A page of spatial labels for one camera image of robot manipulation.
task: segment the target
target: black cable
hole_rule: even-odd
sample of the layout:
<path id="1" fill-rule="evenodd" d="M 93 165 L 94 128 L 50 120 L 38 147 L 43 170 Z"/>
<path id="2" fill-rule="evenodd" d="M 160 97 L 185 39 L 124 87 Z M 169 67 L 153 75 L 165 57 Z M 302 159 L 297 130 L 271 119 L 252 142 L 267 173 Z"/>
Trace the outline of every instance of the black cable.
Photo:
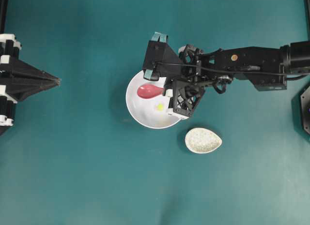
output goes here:
<path id="1" fill-rule="evenodd" d="M 222 84 L 222 89 L 220 90 L 219 87 L 217 87 L 216 84 L 213 84 L 213 88 L 215 89 L 215 91 L 218 93 L 218 94 L 223 94 L 226 92 L 226 84 Z"/>
<path id="2" fill-rule="evenodd" d="M 179 66 L 187 66 L 187 67 L 194 67 L 194 68 L 201 68 L 203 70 L 214 72 L 214 73 L 220 73 L 220 74 L 262 74 L 262 75 L 276 75 L 276 76 L 287 76 L 287 75 L 310 75 L 310 73 L 304 73 L 304 74 L 277 74 L 277 73 L 266 73 L 266 72 L 257 72 L 257 71 L 225 71 L 225 70 L 216 70 L 216 69 L 209 69 L 205 67 L 201 67 L 195 64 L 182 64 L 182 63 L 162 63 L 157 62 L 157 64 L 163 64 L 163 65 L 179 65 Z"/>
<path id="3" fill-rule="evenodd" d="M 306 77 L 307 75 L 300 75 L 300 76 L 297 76 L 297 77 L 287 77 L 286 80 L 287 81 L 297 81 L 299 79 L 302 79 L 304 77 Z"/>

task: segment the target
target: small white dish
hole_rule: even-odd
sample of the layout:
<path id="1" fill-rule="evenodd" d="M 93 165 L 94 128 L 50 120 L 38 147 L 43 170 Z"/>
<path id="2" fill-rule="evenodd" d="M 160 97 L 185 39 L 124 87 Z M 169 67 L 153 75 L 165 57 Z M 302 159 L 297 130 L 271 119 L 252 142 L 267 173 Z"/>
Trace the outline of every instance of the small white dish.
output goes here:
<path id="1" fill-rule="evenodd" d="M 221 138 L 205 128 L 191 129 L 185 136 L 187 148 L 198 154 L 205 154 L 216 150 L 222 144 Z"/>

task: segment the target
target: teal table surface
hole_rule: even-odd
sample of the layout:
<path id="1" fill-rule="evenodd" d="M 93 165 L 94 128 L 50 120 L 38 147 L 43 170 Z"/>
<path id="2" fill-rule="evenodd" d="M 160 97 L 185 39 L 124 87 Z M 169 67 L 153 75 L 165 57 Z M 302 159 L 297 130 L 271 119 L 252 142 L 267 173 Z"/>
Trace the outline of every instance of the teal table surface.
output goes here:
<path id="1" fill-rule="evenodd" d="M 154 31 L 177 49 L 279 48 L 307 40 L 303 0 L 9 0 L 20 59 L 62 79 L 18 104 L 0 137 L 4 225 L 308 225 L 310 142 L 299 92 L 235 80 L 193 117 L 139 125 L 125 91 Z M 189 152 L 188 129 L 223 144 Z"/>

